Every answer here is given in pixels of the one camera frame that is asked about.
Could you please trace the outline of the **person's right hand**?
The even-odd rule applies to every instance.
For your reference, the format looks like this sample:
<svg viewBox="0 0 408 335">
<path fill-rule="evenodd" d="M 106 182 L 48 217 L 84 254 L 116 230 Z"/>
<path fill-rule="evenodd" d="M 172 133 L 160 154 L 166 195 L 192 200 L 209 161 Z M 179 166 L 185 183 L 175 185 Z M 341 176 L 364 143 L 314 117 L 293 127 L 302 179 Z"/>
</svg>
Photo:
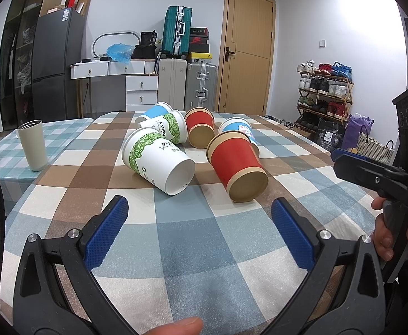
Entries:
<svg viewBox="0 0 408 335">
<path fill-rule="evenodd" d="M 393 236 L 391 231 L 386 227 L 383 219 L 383 214 L 379 214 L 376 217 L 375 229 L 372 234 L 373 244 L 375 246 L 377 254 L 384 261 L 388 262 L 393 257 Z"/>
</svg>

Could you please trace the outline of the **person's left hand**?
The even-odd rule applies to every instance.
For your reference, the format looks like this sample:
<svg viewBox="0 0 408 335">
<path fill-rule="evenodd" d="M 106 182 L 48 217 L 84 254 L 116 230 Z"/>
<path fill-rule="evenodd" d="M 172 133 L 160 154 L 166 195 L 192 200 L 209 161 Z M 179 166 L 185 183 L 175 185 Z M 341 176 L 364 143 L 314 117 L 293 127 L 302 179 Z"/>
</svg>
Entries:
<svg viewBox="0 0 408 335">
<path fill-rule="evenodd" d="M 192 317 L 155 327 L 150 331 L 147 331 L 145 335 L 199 335 L 202 329 L 202 319 L 199 317 Z"/>
</svg>

